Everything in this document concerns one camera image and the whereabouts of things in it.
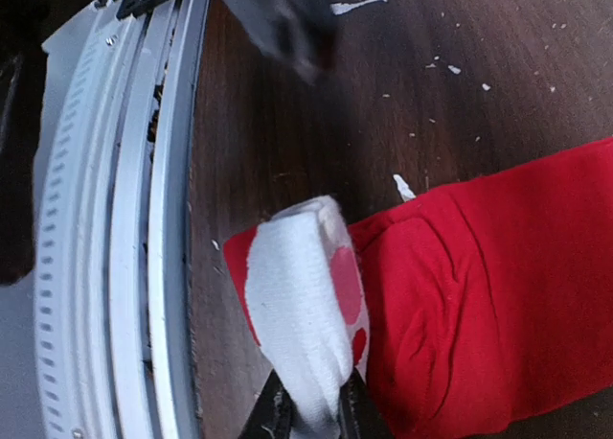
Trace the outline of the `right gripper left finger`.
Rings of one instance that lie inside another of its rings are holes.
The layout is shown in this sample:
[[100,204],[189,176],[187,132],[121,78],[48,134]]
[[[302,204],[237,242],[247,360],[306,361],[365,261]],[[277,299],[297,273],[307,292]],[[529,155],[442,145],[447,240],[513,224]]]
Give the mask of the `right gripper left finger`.
[[238,439],[289,439],[293,402],[272,370]]

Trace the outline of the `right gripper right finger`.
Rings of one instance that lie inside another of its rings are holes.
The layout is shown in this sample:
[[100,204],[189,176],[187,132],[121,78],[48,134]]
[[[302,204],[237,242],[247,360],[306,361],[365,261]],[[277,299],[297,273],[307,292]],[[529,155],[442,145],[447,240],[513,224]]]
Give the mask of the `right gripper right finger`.
[[383,437],[378,411],[356,368],[340,388],[338,423],[341,438]]

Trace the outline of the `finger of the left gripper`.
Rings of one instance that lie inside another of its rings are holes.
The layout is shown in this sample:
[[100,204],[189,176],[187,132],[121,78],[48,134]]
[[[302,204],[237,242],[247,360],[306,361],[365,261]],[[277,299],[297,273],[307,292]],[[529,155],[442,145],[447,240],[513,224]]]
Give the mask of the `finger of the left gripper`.
[[333,65],[338,33],[330,0],[222,0],[261,53],[314,83]]

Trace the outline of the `red sock with striped cuff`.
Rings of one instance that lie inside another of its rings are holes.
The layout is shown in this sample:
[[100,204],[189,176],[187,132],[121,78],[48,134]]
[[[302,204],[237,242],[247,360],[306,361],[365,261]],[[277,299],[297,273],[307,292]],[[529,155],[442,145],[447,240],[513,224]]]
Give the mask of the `red sock with striped cuff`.
[[382,438],[496,433],[612,383],[607,139],[351,225],[318,196],[224,257],[293,402],[290,438],[341,438],[354,368]]

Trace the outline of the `small white plastic piece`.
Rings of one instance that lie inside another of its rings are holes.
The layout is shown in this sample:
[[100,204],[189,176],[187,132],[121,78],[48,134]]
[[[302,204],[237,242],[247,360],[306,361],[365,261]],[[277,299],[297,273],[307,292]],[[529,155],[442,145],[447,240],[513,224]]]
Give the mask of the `small white plastic piece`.
[[374,3],[378,3],[378,2],[383,2],[383,3],[387,3],[388,0],[362,0],[362,1],[358,1],[358,2],[352,2],[352,3],[333,3],[330,5],[330,8],[332,10],[332,13],[334,15],[343,15],[346,14],[348,12],[354,11],[356,9],[362,8],[364,6],[370,5],[370,4],[374,4]]

